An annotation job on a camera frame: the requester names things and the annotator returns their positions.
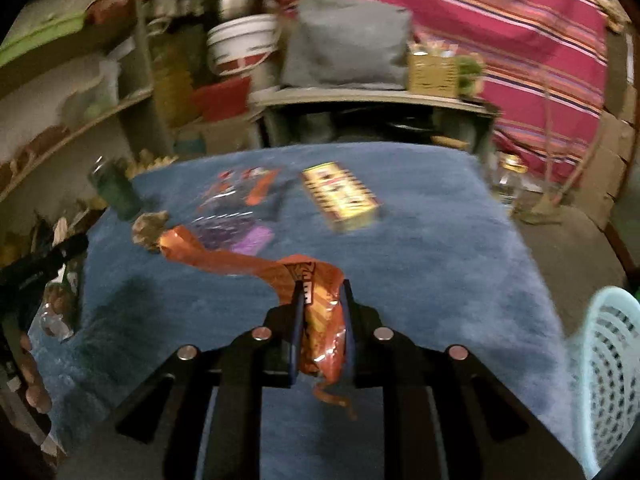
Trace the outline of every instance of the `human hand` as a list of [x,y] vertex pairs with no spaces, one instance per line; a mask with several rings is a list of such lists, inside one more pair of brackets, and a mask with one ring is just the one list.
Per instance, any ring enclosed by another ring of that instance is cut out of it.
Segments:
[[25,398],[30,406],[36,408],[40,413],[47,413],[51,409],[51,397],[47,393],[42,377],[38,372],[38,364],[30,354],[33,346],[29,336],[25,333],[20,335],[20,348],[22,349],[22,363],[20,371],[27,383]]

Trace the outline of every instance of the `red container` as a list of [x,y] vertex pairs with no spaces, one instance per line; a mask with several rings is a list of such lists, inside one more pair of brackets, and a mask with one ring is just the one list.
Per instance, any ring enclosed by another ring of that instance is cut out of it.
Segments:
[[251,76],[232,77],[217,83],[198,88],[191,100],[198,107],[204,120],[210,123],[244,114],[251,86]]

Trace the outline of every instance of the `gray pillow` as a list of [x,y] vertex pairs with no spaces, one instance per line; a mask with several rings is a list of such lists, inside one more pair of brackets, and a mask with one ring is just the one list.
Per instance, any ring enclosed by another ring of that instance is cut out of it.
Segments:
[[300,0],[282,83],[401,90],[411,12],[377,0]]

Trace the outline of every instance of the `blue rug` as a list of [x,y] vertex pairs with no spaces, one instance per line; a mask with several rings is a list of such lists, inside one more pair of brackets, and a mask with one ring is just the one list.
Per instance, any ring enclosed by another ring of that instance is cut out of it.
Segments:
[[[299,171],[336,160],[383,202],[370,227],[334,234]],[[175,164],[137,177],[171,223],[195,215],[197,196],[227,168],[282,167],[260,254],[308,254],[340,267],[360,303],[416,344],[468,346],[569,449],[571,401],[562,329],[520,235],[462,152],[392,143],[291,146]],[[78,333],[59,344],[32,327],[34,356],[68,452],[183,344],[227,345],[277,304],[258,278],[216,276],[149,254],[107,211],[90,232]],[[312,381],[266,390],[262,478],[382,478],[382,393],[353,392],[358,421],[317,401]]]

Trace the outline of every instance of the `orange wrapper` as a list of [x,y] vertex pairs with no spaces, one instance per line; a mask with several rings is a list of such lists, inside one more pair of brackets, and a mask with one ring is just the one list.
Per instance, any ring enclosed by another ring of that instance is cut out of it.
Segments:
[[309,256],[293,254],[281,260],[265,260],[226,250],[206,250],[184,226],[162,233],[158,245],[171,261],[215,274],[257,276],[273,287],[280,304],[291,301],[296,281],[302,281],[305,294],[305,332],[300,371],[320,373],[324,378],[314,393],[324,402],[348,406],[348,401],[332,396],[324,387],[340,378],[344,362],[345,325],[339,291],[344,274],[338,267]]

